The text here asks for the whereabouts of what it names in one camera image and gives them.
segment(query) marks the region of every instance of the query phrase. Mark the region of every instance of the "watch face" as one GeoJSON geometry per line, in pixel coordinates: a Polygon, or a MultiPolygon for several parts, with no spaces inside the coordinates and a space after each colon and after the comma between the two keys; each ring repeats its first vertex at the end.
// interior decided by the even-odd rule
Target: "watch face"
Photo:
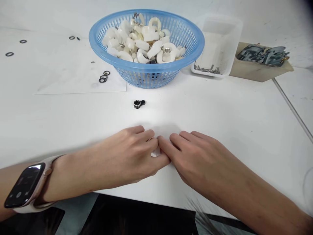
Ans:
{"type": "Polygon", "coordinates": [[[21,207],[28,202],[45,166],[46,164],[44,163],[31,165],[22,172],[4,203],[5,208],[21,207]]]}

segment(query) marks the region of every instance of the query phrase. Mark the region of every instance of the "wrist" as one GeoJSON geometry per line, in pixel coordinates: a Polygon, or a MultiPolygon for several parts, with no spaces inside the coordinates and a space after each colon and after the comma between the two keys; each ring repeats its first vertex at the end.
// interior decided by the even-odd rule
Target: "wrist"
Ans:
{"type": "Polygon", "coordinates": [[[95,191],[92,171],[83,151],[67,154],[56,159],[36,204],[53,202],[95,191]]]}

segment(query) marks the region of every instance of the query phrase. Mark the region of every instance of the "finger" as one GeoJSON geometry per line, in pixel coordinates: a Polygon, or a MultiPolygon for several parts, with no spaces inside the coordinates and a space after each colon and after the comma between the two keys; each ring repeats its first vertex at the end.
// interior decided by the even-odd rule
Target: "finger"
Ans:
{"type": "Polygon", "coordinates": [[[155,172],[170,164],[171,160],[166,154],[150,158],[151,165],[154,166],[155,172]]]}
{"type": "Polygon", "coordinates": [[[190,134],[192,134],[192,135],[194,135],[196,137],[199,137],[201,139],[207,140],[207,141],[214,140],[214,138],[212,138],[212,137],[210,137],[208,135],[202,134],[200,132],[193,131],[193,132],[190,132],[190,134]]]}
{"type": "Polygon", "coordinates": [[[192,134],[190,134],[190,133],[188,133],[188,132],[186,132],[186,131],[180,132],[179,135],[180,135],[181,137],[183,137],[184,139],[186,139],[186,140],[192,142],[192,143],[196,143],[196,142],[197,142],[197,139],[198,139],[198,137],[196,137],[195,135],[192,135],[192,134]]]}
{"type": "Polygon", "coordinates": [[[147,130],[147,131],[145,131],[145,132],[139,133],[139,134],[138,134],[138,137],[139,137],[141,140],[148,141],[149,139],[151,139],[152,137],[154,137],[154,131],[153,131],[153,130],[147,130]]]}
{"type": "Polygon", "coordinates": [[[134,134],[139,134],[141,132],[144,132],[143,126],[129,127],[129,128],[126,128],[126,130],[128,130],[128,131],[130,131],[131,133],[134,133],[134,134]]]}
{"type": "Polygon", "coordinates": [[[183,149],[186,144],[190,144],[188,140],[184,139],[176,133],[170,135],[170,141],[173,143],[173,145],[177,146],[180,149],[183,149]]]}
{"type": "Polygon", "coordinates": [[[152,138],[146,143],[149,147],[149,150],[152,152],[159,146],[159,141],[157,138],[152,138]]]}
{"type": "Polygon", "coordinates": [[[160,149],[172,160],[174,161],[174,157],[180,153],[180,151],[175,148],[168,140],[166,140],[163,136],[157,137],[159,141],[160,149]]]}

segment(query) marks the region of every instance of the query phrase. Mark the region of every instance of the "right hand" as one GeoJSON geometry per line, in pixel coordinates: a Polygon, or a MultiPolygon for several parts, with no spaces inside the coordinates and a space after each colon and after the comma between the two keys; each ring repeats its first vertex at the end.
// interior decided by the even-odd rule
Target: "right hand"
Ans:
{"type": "Polygon", "coordinates": [[[202,133],[173,133],[173,144],[162,136],[158,140],[182,180],[214,203],[223,193],[245,191],[248,179],[260,179],[219,141],[202,133]]]}

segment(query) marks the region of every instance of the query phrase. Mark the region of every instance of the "white plastic part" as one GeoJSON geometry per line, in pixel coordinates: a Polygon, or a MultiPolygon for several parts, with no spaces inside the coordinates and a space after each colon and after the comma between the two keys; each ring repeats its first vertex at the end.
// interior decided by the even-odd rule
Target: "white plastic part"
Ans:
{"type": "Polygon", "coordinates": [[[177,58],[175,59],[175,61],[178,61],[178,60],[181,60],[181,59],[184,59],[184,57],[177,57],[177,58]]]}
{"type": "Polygon", "coordinates": [[[125,52],[125,51],[120,51],[120,52],[118,52],[117,57],[119,57],[120,59],[123,59],[123,60],[127,60],[127,61],[130,61],[130,62],[134,62],[134,60],[133,60],[133,58],[131,57],[131,55],[128,54],[127,52],[125,52]]]}
{"type": "Polygon", "coordinates": [[[163,51],[161,50],[161,51],[159,51],[159,53],[156,56],[156,61],[158,64],[173,62],[173,61],[175,61],[176,54],[177,54],[177,50],[171,51],[170,52],[170,59],[165,61],[165,59],[163,57],[163,51]]]}
{"type": "Polygon", "coordinates": [[[130,26],[130,22],[128,20],[123,20],[120,24],[120,29],[125,31],[125,33],[130,34],[132,27],[130,26]]]}
{"type": "Polygon", "coordinates": [[[119,45],[118,47],[116,47],[116,50],[118,51],[123,51],[124,50],[124,47],[122,45],[119,45]]]}
{"type": "Polygon", "coordinates": [[[182,48],[177,48],[177,55],[176,57],[181,57],[183,54],[185,54],[186,52],[186,48],[182,47],[182,48]]]}
{"type": "Polygon", "coordinates": [[[155,56],[156,54],[158,54],[159,53],[159,51],[161,51],[162,49],[161,49],[161,47],[163,46],[163,43],[162,43],[162,41],[156,41],[153,45],[152,45],[152,47],[151,47],[151,49],[148,51],[148,53],[147,53],[147,55],[148,55],[148,58],[149,59],[151,59],[151,57],[153,57],[153,56],[155,56]]]}
{"type": "Polygon", "coordinates": [[[134,27],[137,25],[137,22],[134,19],[130,20],[130,26],[134,27]]]}
{"type": "Polygon", "coordinates": [[[139,26],[134,26],[134,30],[137,31],[137,33],[142,33],[142,28],[139,26]]]}
{"type": "Polygon", "coordinates": [[[165,36],[163,38],[160,39],[163,43],[167,43],[170,42],[170,37],[169,36],[165,36]]]}
{"type": "Polygon", "coordinates": [[[124,44],[123,51],[125,51],[127,54],[129,54],[130,49],[128,48],[127,44],[124,44]]]}
{"type": "Polygon", "coordinates": [[[128,38],[129,33],[126,33],[123,29],[119,28],[117,30],[117,33],[122,37],[122,41],[126,42],[126,39],[128,38]]]}
{"type": "Polygon", "coordinates": [[[142,34],[142,33],[139,33],[139,34],[137,35],[137,39],[139,39],[139,40],[142,40],[142,41],[143,41],[143,34],[142,34]]]}
{"type": "Polygon", "coordinates": [[[135,33],[130,33],[129,34],[129,37],[133,40],[136,40],[137,39],[137,35],[135,33]]]}
{"type": "Polygon", "coordinates": [[[126,44],[130,50],[133,50],[135,48],[135,42],[130,37],[126,39],[126,44]]]}
{"type": "Polygon", "coordinates": [[[171,36],[171,33],[168,29],[162,29],[161,32],[165,33],[165,36],[171,36]]]}
{"type": "Polygon", "coordinates": [[[134,49],[131,50],[131,52],[136,54],[137,50],[138,50],[138,47],[135,46],[134,49]]]}
{"type": "Polygon", "coordinates": [[[170,51],[176,51],[176,54],[177,54],[176,46],[173,43],[171,42],[163,43],[163,46],[164,46],[164,49],[169,48],[170,51]]]}
{"type": "Polygon", "coordinates": [[[144,42],[144,41],[139,40],[139,39],[135,40],[135,45],[136,45],[136,47],[141,48],[141,49],[143,49],[145,51],[148,51],[149,48],[150,48],[149,43],[144,42]]]}
{"type": "Polygon", "coordinates": [[[171,59],[170,53],[163,53],[163,56],[162,56],[163,62],[168,62],[168,61],[170,61],[170,59],[171,59]]]}
{"type": "Polygon", "coordinates": [[[114,38],[115,36],[111,37],[110,35],[105,35],[103,40],[102,40],[102,44],[106,47],[108,45],[108,42],[114,38]]]}
{"type": "Polygon", "coordinates": [[[147,53],[143,49],[139,48],[137,52],[138,62],[141,64],[148,63],[150,60],[148,60],[147,57],[148,57],[147,53]]]}
{"type": "Polygon", "coordinates": [[[155,33],[155,32],[156,32],[156,28],[153,26],[144,26],[142,28],[142,34],[155,33]]]}
{"type": "Polygon", "coordinates": [[[153,26],[154,24],[156,24],[156,29],[158,32],[161,31],[162,28],[162,24],[159,18],[157,17],[153,17],[149,20],[149,26],[153,26]]]}
{"type": "Polygon", "coordinates": [[[144,41],[153,41],[159,39],[159,33],[153,32],[153,33],[145,33],[143,34],[143,40],[144,41]]]}
{"type": "Polygon", "coordinates": [[[191,71],[212,77],[228,76],[240,40],[242,21],[230,16],[210,14],[200,20],[198,26],[204,35],[205,46],[200,57],[190,65],[191,71]],[[214,65],[213,70],[219,67],[221,74],[195,70],[195,64],[205,69],[214,65]]]}
{"type": "Polygon", "coordinates": [[[118,34],[117,29],[114,27],[108,28],[107,32],[105,33],[106,35],[113,35],[114,34],[114,38],[116,38],[118,40],[119,43],[122,43],[122,37],[118,34]]]}
{"type": "Polygon", "coordinates": [[[120,45],[117,39],[110,39],[108,41],[108,48],[116,48],[120,45]]]}
{"type": "Polygon", "coordinates": [[[141,24],[143,26],[145,26],[146,25],[146,21],[144,20],[144,17],[143,17],[143,15],[141,13],[139,13],[139,19],[141,20],[141,24]]]}
{"type": "Polygon", "coordinates": [[[132,53],[132,54],[131,54],[131,57],[133,58],[133,60],[137,59],[136,53],[132,53]]]}
{"type": "Polygon", "coordinates": [[[164,35],[165,35],[165,34],[164,34],[163,32],[159,32],[159,37],[160,37],[160,38],[164,37],[164,35]]]}
{"type": "Polygon", "coordinates": [[[107,53],[109,53],[109,54],[112,55],[112,56],[117,57],[118,50],[115,49],[115,48],[110,47],[110,48],[107,49],[107,53]]]}

